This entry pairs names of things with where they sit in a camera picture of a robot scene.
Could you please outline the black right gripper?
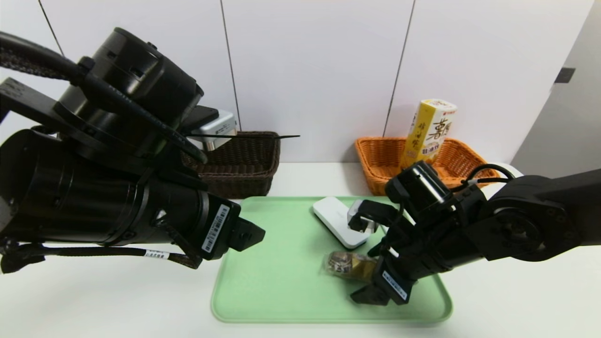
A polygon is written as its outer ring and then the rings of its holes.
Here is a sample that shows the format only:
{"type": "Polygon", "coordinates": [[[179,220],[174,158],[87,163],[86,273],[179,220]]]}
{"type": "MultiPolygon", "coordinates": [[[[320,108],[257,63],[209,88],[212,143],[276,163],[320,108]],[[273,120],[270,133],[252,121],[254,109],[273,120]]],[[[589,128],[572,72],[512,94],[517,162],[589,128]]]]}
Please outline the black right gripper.
{"type": "Polygon", "coordinates": [[[429,255],[393,254],[390,246],[371,250],[376,259],[371,284],[350,294],[352,302],[362,305],[452,305],[448,291],[438,274],[448,269],[429,255]]]}

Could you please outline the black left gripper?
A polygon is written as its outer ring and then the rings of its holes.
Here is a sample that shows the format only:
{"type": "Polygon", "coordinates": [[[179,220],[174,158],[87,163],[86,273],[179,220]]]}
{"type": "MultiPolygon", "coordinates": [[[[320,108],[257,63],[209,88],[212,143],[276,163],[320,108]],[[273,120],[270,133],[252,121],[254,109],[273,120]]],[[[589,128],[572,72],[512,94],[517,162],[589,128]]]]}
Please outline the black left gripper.
{"type": "Polygon", "coordinates": [[[229,248],[242,252],[264,239],[264,229],[239,218],[240,205],[209,193],[199,176],[184,182],[152,176],[146,193],[146,243],[185,240],[199,258],[217,260],[229,248]]]}

